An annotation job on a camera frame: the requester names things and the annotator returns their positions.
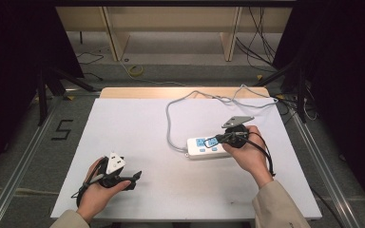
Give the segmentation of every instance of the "white device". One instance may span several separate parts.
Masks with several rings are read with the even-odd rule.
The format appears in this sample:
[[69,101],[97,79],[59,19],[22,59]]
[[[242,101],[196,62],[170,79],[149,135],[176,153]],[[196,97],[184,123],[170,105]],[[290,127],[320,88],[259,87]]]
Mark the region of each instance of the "white device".
[[106,173],[107,174],[113,173],[124,166],[125,166],[125,161],[116,153],[112,152],[108,158]]
[[186,156],[192,160],[230,157],[215,137],[192,138],[186,143],[188,148]]

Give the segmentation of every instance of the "electronic device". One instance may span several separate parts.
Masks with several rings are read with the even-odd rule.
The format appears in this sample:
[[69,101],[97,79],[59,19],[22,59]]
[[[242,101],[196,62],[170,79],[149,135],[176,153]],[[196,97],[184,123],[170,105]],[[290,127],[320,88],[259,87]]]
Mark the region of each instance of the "electronic device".
[[233,147],[240,148],[245,145],[249,132],[243,123],[254,120],[250,116],[234,116],[221,128],[226,128],[224,134],[213,137],[199,137],[187,140],[188,153],[186,157],[192,160],[229,157],[222,143],[228,143]]
[[98,171],[98,175],[104,174],[103,177],[99,179],[100,185],[105,188],[110,188],[122,181],[131,181],[124,191],[135,189],[136,181],[141,177],[142,171],[139,171],[130,178],[120,177],[125,166],[124,158],[119,157],[115,153],[111,153],[110,158],[104,157],[103,160],[104,164],[100,166]]

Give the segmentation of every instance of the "white tabletop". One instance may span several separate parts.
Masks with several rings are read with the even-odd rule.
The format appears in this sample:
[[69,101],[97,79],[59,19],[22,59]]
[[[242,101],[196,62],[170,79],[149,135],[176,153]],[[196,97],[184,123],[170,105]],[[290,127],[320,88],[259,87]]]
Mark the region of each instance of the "white tabletop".
[[[264,105],[272,99],[241,99]],[[97,219],[114,221],[222,221],[255,217],[251,204],[259,189],[232,158],[191,161],[166,140],[167,99],[97,99],[51,217],[76,209],[71,199],[88,168],[111,151],[125,157],[121,176],[142,170],[135,190],[116,195]],[[266,140],[278,180],[307,219],[321,214],[274,105],[256,109],[215,99],[187,99],[170,106],[171,139],[214,136],[232,116],[250,115]]]

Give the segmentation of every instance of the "right hand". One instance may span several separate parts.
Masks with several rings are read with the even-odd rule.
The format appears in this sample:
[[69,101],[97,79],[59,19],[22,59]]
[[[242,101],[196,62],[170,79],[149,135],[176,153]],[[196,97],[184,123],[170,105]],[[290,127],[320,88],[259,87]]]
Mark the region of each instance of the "right hand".
[[[249,132],[260,135],[256,126],[248,125],[246,128]],[[265,149],[265,144],[258,135],[250,134],[248,140]],[[273,180],[266,165],[265,155],[263,155],[254,145],[246,143],[242,148],[235,148],[224,143],[222,147],[227,153],[232,155],[242,169],[248,171],[254,177],[259,188]]]

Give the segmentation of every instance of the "white cable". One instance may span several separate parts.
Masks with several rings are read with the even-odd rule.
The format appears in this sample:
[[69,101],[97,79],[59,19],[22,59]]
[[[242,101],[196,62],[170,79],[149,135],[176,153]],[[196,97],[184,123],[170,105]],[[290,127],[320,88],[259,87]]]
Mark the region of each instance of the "white cable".
[[98,180],[99,180],[99,179],[101,179],[103,176],[104,176],[104,174],[99,174],[99,175],[97,175],[96,177],[94,177],[94,178],[90,181],[90,183],[94,183],[94,182],[98,181]]
[[150,80],[147,80],[147,79],[138,79],[138,78],[134,78],[132,77],[129,72],[128,72],[128,69],[126,69],[125,65],[121,62],[120,62],[120,65],[123,66],[123,68],[125,69],[126,71],[126,74],[129,76],[129,78],[131,78],[132,80],[136,80],[136,81],[141,81],[141,82],[147,82],[147,83],[152,83],[152,84],[156,84],[156,85],[163,85],[163,84],[175,84],[175,85],[178,85],[178,86],[196,86],[196,87],[202,87],[202,85],[185,85],[185,84],[181,84],[181,83],[176,83],[176,82],[154,82],[154,81],[150,81]]
[[304,106],[303,106],[303,109],[304,109],[304,113],[306,114],[306,116],[308,117],[308,119],[310,119],[311,121],[315,121],[317,119],[317,113],[315,115],[315,117],[310,117],[306,111],[306,104],[307,104],[307,100],[304,100]]
[[242,105],[242,106],[254,107],[254,108],[264,108],[264,107],[269,106],[269,105],[275,105],[279,101],[278,99],[275,99],[274,98],[274,101],[272,103],[265,104],[265,105],[261,105],[261,106],[254,106],[254,105],[249,105],[249,104],[242,104],[242,103],[240,103],[240,102],[238,102],[236,100],[236,96],[239,93],[239,91],[242,90],[243,88],[245,88],[248,91],[250,91],[250,92],[252,92],[254,94],[257,94],[257,95],[259,95],[261,97],[270,98],[269,96],[265,96],[263,94],[260,94],[258,92],[253,91],[247,85],[241,85],[240,88],[234,93],[234,95],[233,95],[232,98],[215,96],[215,95],[207,94],[207,93],[204,93],[204,92],[200,92],[198,90],[194,90],[194,91],[190,92],[188,95],[185,95],[185,96],[181,97],[180,99],[177,99],[177,100],[174,100],[174,101],[171,101],[170,103],[168,103],[167,106],[165,107],[165,115],[167,117],[167,133],[166,133],[166,137],[167,137],[168,144],[171,145],[174,149],[176,149],[179,152],[186,153],[188,151],[188,149],[186,147],[178,147],[170,139],[171,121],[170,121],[170,114],[169,114],[168,108],[172,104],[177,103],[177,102],[180,102],[180,101],[186,99],[187,97],[191,96],[194,93],[199,93],[199,94],[201,94],[201,95],[203,95],[205,97],[209,97],[209,98],[212,98],[212,99],[217,99],[217,100],[219,100],[220,102],[222,102],[224,104],[233,103],[233,104],[236,104],[236,105]]

